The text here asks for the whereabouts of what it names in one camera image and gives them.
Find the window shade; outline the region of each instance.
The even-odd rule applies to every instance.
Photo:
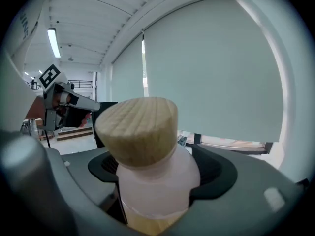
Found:
[[[113,63],[112,100],[143,97],[142,35],[138,36]]]
[[[179,109],[179,129],[275,142],[283,118],[278,68],[262,31],[234,0],[205,0],[145,31],[149,96]]]

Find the wooden cap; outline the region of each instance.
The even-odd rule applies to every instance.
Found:
[[[175,147],[177,115],[170,100],[132,99],[105,110],[97,118],[95,130],[117,161],[131,167],[149,166]]]

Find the fluorescent light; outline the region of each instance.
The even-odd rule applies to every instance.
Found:
[[[51,48],[53,49],[54,55],[56,58],[60,58],[60,52],[58,49],[58,44],[57,44],[57,37],[56,37],[56,29],[55,28],[50,28],[47,30],[49,41]]]

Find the floor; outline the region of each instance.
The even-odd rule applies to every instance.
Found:
[[[57,141],[56,138],[49,139],[50,147],[59,151],[60,155],[73,154],[97,148],[94,135]],[[48,147],[47,141],[41,141],[44,147]]]

